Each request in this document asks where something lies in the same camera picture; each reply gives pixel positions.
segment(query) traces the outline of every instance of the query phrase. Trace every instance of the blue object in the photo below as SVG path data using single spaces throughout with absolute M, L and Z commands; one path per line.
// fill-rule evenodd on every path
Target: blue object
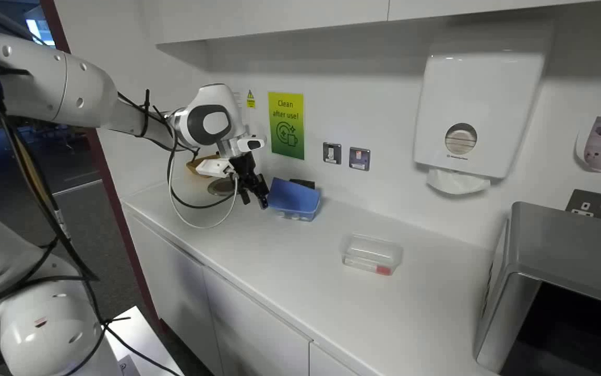
M 270 208 L 308 222 L 319 212 L 322 193 L 313 187 L 274 177 L 266 202 Z

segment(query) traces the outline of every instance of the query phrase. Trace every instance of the black floor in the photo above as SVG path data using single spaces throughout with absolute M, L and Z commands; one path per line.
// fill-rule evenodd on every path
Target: black floor
M 102 315 L 117 315 L 132 304 L 144 308 L 140 286 L 87 145 L 62 132 L 42 135 L 26 132 L 26 140 L 56 192 L 74 248 L 99 278 L 93 286 Z M 52 238 L 16 168 L 4 132 L 0 132 L 0 220 L 30 243 L 42 244 Z M 188 376 L 209 373 L 170 332 L 162 328 L 159 332 Z

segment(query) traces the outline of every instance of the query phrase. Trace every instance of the small sticker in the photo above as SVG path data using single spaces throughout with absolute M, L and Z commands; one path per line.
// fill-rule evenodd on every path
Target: small sticker
M 304 158 L 303 94 L 270 92 L 271 149 L 276 154 Z
M 256 98 L 254 98 L 252 89 L 246 92 L 243 104 L 246 104 L 246 109 L 256 109 Z

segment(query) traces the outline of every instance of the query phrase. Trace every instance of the white cable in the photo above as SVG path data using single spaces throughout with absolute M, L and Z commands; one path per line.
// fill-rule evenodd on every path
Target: white cable
M 217 228 L 217 226 L 220 226 L 231 212 L 234 212 L 234 207 L 236 207 L 236 200 L 238 200 L 238 174 L 234 174 L 236 177 L 236 184 L 234 184 L 234 193 L 231 193 L 231 205 L 229 205 L 229 208 L 217 220 L 217 222 L 212 222 L 212 224 L 209 224 L 209 226 L 195 226 L 195 224 L 191 224 L 189 220 L 185 220 L 179 211 L 177 211 L 177 205 L 172 202 L 172 211 L 177 212 L 177 216 L 185 224 L 185 226 L 189 226 L 189 228 L 194 228 L 194 230 L 211 230 L 211 228 Z
M 170 200 L 172 200 L 172 211 L 175 211 L 175 215 L 185 224 L 185 226 L 189 226 L 189 228 L 194 228 L 194 230 L 211 230 L 211 228 L 217 228 L 217 226 L 220 226 L 231 212 L 234 212 L 234 207 L 236 207 L 236 200 L 238 200 L 238 181 L 240 181 L 240 177 L 238 177 L 238 174 L 236 174 L 236 168 L 234 168 L 234 165 L 231 165 L 231 168 L 234 168 L 234 192 L 231 192 L 231 205 L 229 205 L 229 208 L 217 220 L 217 222 L 212 222 L 212 224 L 209 224 L 209 226 L 195 226 L 195 224 L 191 224 L 189 220 L 185 220 L 179 211 L 177 211 L 177 202 L 175 202 L 175 198 L 172 198 L 172 177 L 175 177 L 175 168 L 172 168 L 172 165 L 169 167 L 170 168 L 170 177 L 167 179 L 167 187 L 169 187 L 169 192 L 170 192 Z

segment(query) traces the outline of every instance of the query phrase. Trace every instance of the paper towel dispenser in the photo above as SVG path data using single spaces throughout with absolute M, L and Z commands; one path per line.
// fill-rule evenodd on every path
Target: paper towel dispenser
M 415 161 L 444 176 L 459 172 L 460 179 L 504 177 L 535 106 L 550 32 L 547 21 L 448 26 L 425 62 Z

